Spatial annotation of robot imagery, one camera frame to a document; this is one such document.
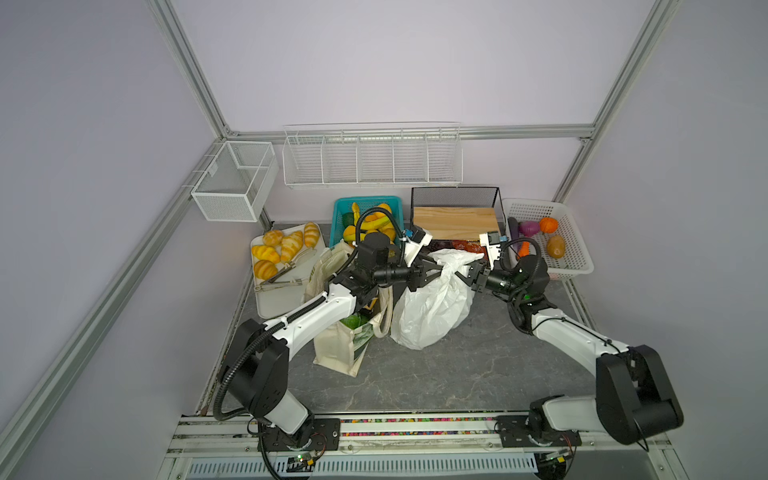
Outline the white plastic grocery bag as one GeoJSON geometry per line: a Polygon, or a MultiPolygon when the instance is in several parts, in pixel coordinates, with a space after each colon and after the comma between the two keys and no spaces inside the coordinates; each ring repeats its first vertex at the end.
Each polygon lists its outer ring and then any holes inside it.
{"type": "Polygon", "coordinates": [[[422,350],[445,337],[468,315],[475,293],[458,276],[484,255],[442,249],[428,257],[442,269],[438,276],[415,292],[406,290],[394,307],[391,337],[401,346],[422,350]]]}

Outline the yellow black chips bag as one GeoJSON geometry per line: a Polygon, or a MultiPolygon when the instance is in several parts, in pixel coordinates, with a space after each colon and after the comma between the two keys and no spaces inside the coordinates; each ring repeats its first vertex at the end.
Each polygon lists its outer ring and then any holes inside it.
{"type": "Polygon", "coordinates": [[[377,288],[370,292],[369,298],[367,299],[366,303],[363,305],[362,310],[368,315],[372,316],[374,312],[377,309],[377,305],[379,304],[379,298],[380,298],[380,289],[377,288]]]}

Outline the green snack bag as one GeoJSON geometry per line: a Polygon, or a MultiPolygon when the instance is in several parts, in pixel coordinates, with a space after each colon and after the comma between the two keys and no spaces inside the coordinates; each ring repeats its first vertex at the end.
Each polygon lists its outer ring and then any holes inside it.
{"type": "Polygon", "coordinates": [[[362,327],[363,325],[367,324],[368,322],[369,322],[369,317],[361,313],[352,314],[340,321],[342,325],[344,325],[350,330],[356,330],[362,327]]]}

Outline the beige canvas tote bag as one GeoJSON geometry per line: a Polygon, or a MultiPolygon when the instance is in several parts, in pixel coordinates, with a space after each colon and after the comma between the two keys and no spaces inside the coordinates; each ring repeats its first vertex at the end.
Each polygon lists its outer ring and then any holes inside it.
{"type": "MultiPolygon", "coordinates": [[[[308,301],[321,292],[323,281],[342,266],[352,250],[351,246],[340,242],[321,254],[305,286],[303,301],[308,301]]],[[[313,339],[314,363],[338,373],[356,377],[369,342],[374,337],[384,338],[389,333],[393,311],[393,288],[380,288],[379,304],[374,314],[368,316],[363,310],[358,312],[369,317],[367,324],[356,330],[350,330],[342,325],[340,320],[313,339]]]]}

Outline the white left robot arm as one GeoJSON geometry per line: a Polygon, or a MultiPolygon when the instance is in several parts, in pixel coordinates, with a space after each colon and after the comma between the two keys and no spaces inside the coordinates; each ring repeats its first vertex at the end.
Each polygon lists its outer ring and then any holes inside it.
{"type": "Polygon", "coordinates": [[[358,224],[352,252],[325,278],[318,295],[280,317],[242,323],[218,373],[213,417],[226,421],[248,414],[306,442],[314,433],[314,416],[288,389],[295,354],[332,324],[368,306],[380,289],[401,284],[415,291],[439,275],[440,266],[426,255],[429,231],[414,226],[398,230],[396,239],[392,243],[358,224]]]}

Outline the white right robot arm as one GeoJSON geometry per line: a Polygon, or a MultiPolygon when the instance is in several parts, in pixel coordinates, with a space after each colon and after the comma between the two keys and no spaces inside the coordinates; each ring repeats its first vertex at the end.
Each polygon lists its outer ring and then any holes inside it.
{"type": "Polygon", "coordinates": [[[595,379],[590,396],[550,396],[531,403],[525,428],[546,444],[567,431],[598,432],[622,445],[677,429],[684,413],[660,354],[647,345],[613,340],[570,318],[545,295],[550,277],[539,253],[518,256],[519,239],[484,233],[486,259],[471,263],[462,281],[505,302],[519,332],[576,361],[595,379]]]}

